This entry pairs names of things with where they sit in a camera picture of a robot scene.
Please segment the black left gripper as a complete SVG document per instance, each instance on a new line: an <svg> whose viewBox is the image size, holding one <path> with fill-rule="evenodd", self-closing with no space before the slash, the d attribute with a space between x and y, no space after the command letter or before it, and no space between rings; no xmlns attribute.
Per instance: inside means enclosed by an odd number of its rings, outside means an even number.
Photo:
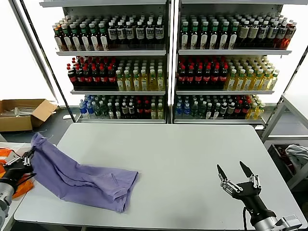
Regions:
<svg viewBox="0 0 308 231"><path fill-rule="evenodd" d="M4 164L4 175L0 178L1 183L7 183L11 186L18 185L24 174L32 173L31 159L34 156L34 150L30 149L22 156L17 156Z"/></svg>

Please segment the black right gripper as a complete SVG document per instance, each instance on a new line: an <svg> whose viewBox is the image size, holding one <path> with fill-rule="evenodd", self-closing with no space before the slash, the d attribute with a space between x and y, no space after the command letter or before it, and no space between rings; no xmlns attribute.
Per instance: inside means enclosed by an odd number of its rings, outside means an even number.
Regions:
<svg viewBox="0 0 308 231"><path fill-rule="evenodd" d="M275 213L268 210L259 197L261 192L259 175L255 175L242 161L240 161L240 166L249 182L238 183L237 185L232 183L220 165L217 164L218 177L221 180L220 186L234 199L241 200L244 203L251 216L250 223L258 223L266 218L275 217Z"/></svg>

